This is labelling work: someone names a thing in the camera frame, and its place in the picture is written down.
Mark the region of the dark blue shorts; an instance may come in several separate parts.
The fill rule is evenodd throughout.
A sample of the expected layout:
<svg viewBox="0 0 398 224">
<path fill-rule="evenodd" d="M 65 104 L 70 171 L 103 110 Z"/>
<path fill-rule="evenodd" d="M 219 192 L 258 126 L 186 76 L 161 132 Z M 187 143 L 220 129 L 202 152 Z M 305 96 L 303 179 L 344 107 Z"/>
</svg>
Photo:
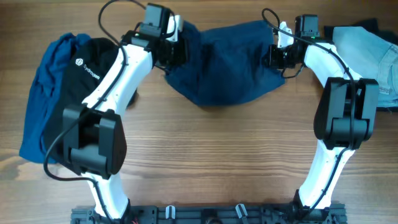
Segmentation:
<svg viewBox="0 0 398 224">
<path fill-rule="evenodd" d="M 168 67 L 166 82 L 198 106 L 231 106 L 253 101 L 285 83 L 280 71 L 266 67 L 273 44 L 264 21 L 200 31 L 184 22 L 188 58 Z"/>
</svg>

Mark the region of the black polo shirt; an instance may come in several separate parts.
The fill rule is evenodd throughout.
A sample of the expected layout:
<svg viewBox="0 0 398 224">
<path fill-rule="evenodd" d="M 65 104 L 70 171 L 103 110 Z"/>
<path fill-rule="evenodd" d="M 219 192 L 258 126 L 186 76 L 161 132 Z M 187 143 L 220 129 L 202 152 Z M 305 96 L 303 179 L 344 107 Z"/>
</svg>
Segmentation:
<svg viewBox="0 0 398 224">
<path fill-rule="evenodd" d="M 118 46 L 107 38 L 79 38 L 62 44 L 50 64 L 53 85 L 44 126 L 40 134 L 40 151 L 45 154 L 62 130 L 62 113 L 66 106 L 80 104 L 105 77 L 118 55 Z"/>
</svg>

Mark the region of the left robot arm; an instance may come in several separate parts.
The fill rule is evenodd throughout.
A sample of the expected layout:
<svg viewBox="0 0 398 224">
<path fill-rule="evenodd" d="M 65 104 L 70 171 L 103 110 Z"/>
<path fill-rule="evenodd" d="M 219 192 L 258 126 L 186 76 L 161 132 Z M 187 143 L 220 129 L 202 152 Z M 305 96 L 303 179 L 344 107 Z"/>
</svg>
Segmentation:
<svg viewBox="0 0 398 224">
<path fill-rule="evenodd" d="M 75 180 L 89 183 L 95 206 L 93 223 L 129 223 L 130 201 L 119 171 L 127 153 L 122 117 L 137 87 L 156 65 L 187 59 L 180 16 L 149 3 L 144 20 L 117 43 L 118 54 L 100 84 L 79 105 L 63 111 L 63 160 Z"/>
</svg>

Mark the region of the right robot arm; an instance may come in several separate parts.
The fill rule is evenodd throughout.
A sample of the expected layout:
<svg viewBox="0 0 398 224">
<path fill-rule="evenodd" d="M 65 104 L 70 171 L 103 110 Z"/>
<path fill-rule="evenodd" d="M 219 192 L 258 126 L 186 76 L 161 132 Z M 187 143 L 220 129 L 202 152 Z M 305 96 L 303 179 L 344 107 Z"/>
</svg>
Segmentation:
<svg viewBox="0 0 398 224">
<path fill-rule="evenodd" d="M 320 37 L 316 15 L 296 17 L 295 30 L 283 21 L 271 27 L 277 43 L 270 46 L 267 66 L 285 71 L 300 64 L 323 86 L 313 121 L 317 150 L 296 193 L 300 217 L 308 219 L 330 208 L 344 166 L 373 134 L 379 85 L 351 69 L 333 42 Z"/>
</svg>

